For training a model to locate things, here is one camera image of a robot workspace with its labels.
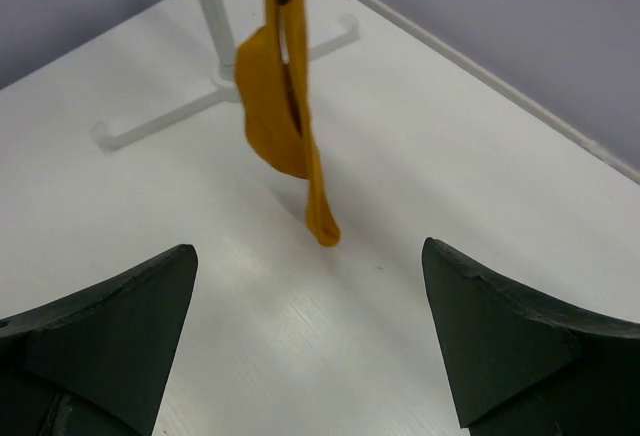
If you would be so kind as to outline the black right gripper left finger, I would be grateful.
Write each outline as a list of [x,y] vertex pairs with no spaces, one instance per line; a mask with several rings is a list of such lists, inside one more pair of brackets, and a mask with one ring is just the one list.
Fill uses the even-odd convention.
[[1,321],[4,435],[150,435],[198,268],[177,245]]

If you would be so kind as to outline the orange brown sock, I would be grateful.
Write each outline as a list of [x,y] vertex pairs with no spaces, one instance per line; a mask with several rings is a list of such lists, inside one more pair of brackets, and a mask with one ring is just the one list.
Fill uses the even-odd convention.
[[307,177],[300,117],[282,57],[277,0],[263,0],[264,24],[237,49],[235,82],[244,107],[245,135],[275,170]]

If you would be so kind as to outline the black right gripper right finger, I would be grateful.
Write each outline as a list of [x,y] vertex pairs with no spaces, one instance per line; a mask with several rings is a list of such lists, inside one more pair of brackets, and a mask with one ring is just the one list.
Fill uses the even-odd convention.
[[547,295],[434,238],[422,268],[462,428],[638,434],[638,324]]

